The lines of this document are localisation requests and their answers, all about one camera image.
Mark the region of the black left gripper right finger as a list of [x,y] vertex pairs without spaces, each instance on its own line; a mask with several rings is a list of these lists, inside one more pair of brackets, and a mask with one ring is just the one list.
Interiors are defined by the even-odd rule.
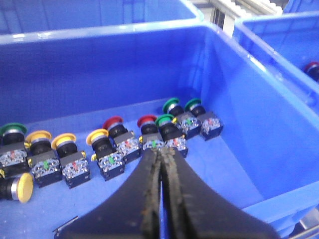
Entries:
[[269,224],[211,189],[175,148],[159,152],[170,239],[277,239]]

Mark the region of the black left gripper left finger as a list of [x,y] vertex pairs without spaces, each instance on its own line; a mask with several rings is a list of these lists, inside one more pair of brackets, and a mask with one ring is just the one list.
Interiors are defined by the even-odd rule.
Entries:
[[131,175],[106,201],[63,225],[56,239],[160,238],[160,160],[147,149]]

